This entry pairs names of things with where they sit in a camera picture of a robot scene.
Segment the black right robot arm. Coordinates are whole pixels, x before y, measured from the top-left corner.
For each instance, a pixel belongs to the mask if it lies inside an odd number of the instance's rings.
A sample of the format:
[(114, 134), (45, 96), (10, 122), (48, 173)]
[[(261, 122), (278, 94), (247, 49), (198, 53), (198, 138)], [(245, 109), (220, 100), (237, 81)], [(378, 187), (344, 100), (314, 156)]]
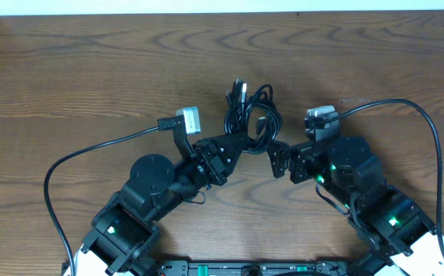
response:
[(273, 174), (286, 171), (298, 184), (314, 179), (325, 201), (370, 250), (347, 264), (346, 275), (444, 275), (444, 236), (409, 196), (390, 185), (381, 161), (362, 136), (341, 136), (333, 122), (293, 146), (274, 141), (268, 148)]

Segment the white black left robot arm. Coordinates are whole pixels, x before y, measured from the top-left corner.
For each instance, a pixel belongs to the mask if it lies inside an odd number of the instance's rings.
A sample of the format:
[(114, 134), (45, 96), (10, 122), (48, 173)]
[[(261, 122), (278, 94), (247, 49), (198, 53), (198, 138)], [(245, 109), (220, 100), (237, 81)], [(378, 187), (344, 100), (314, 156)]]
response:
[(202, 188), (224, 185), (248, 144), (245, 131), (191, 144), (183, 116), (157, 123), (158, 131), (172, 131), (182, 159), (172, 163), (160, 154), (140, 157), (121, 190), (92, 220), (64, 274), (157, 275), (161, 264), (148, 255), (160, 238), (156, 222), (182, 203), (193, 203)]

